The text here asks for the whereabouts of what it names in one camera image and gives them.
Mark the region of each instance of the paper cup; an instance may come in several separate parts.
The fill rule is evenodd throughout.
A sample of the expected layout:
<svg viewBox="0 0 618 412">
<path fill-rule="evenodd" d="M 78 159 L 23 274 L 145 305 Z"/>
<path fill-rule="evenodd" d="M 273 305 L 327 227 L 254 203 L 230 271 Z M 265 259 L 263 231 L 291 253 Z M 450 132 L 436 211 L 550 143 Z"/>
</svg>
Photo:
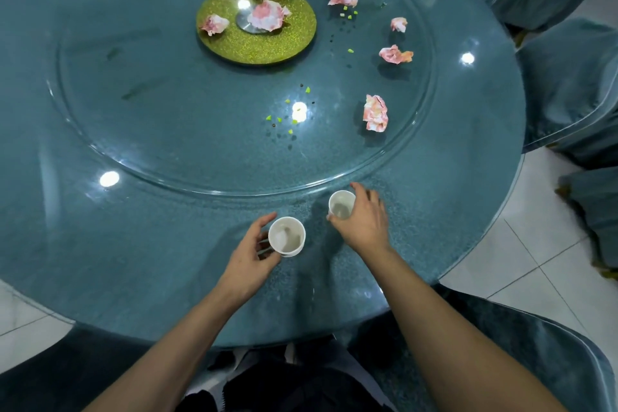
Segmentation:
<svg viewBox="0 0 618 412">
<path fill-rule="evenodd" d="M 268 242 L 284 258 L 291 258 L 305 246 L 305 227 L 293 217 L 281 217 L 268 230 Z"/>
<path fill-rule="evenodd" d="M 328 199 L 328 213 L 342 220 L 350 218 L 356 195 L 350 191 L 337 191 Z"/>
</svg>

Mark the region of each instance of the forearm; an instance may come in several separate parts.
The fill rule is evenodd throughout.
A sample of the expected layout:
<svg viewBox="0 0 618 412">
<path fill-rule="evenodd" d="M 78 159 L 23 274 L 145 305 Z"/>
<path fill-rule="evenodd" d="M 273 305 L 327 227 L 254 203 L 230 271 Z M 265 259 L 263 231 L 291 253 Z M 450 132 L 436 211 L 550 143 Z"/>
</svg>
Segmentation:
<svg viewBox="0 0 618 412">
<path fill-rule="evenodd" d="M 443 412 L 566 412 L 536 377 L 427 285 L 394 250 L 362 256 Z"/>
<path fill-rule="evenodd" d="M 174 410 L 236 308 L 233 297 L 215 288 L 85 411 Z"/>
</svg>

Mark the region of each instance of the glass table top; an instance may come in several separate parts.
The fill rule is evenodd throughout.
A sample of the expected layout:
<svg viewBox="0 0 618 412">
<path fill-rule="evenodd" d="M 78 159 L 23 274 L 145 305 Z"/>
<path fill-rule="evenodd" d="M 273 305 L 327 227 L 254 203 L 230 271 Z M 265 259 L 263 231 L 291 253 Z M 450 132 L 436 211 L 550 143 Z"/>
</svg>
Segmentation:
<svg viewBox="0 0 618 412">
<path fill-rule="evenodd" d="M 313 41 L 270 66 L 206 49 L 204 0 L 6 1 L 0 278 L 71 319 L 160 337 L 249 222 L 277 210 L 305 223 L 305 249 L 215 345 L 340 329 L 387 305 L 328 227 L 330 193 L 378 189 L 393 244 L 432 281 L 480 240 L 514 178 L 523 88 L 481 0 L 359 0 L 344 17 L 306 0 Z M 400 16 L 406 33 L 390 30 Z M 413 62 L 383 61 L 392 44 Z M 365 130 L 367 94 L 388 106 L 384 133 Z"/>
</svg>

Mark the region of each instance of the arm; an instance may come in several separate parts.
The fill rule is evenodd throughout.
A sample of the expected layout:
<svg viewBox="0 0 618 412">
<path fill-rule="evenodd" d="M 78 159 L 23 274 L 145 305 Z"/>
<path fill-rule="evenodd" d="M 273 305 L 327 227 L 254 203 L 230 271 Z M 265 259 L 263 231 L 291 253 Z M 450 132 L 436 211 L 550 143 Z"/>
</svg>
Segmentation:
<svg viewBox="0 0 618 412">
<path fill-rule="evenodd" d="M 376 191 L 352 183 L 351 217 L 329 220 L 382 288 L 442 412 L 567 412 L 527 369 L 455 311 L 390 246 Z"/>
<path fill-rule="evenodd" d="M 236 310 L 266 282 L 281 260 L 277 252 L 260 260 L 268 233 L 261 229 L 276 217 L 254 221 L 212 291 L 170 332 L 92 402 L 85 412 L 173 411 L 182 399 L 214 339 Z"/>
</svg>

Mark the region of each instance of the person's right arm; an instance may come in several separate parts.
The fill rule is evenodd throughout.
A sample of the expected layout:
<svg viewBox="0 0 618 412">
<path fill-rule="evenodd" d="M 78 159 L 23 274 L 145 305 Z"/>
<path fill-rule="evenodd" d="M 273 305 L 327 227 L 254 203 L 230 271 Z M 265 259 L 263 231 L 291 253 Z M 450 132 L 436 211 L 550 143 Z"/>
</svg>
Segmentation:
<svg viewBox="0 0 618 412">
<path fill-rule="evenodd" d="M 352 183 L 351 217 L 329 220 L 382 288 L 406 343 L 442 412 L 567 412 L 513 357 L 468 322 L 390 246 L 376 191 Z"/>
</svg>

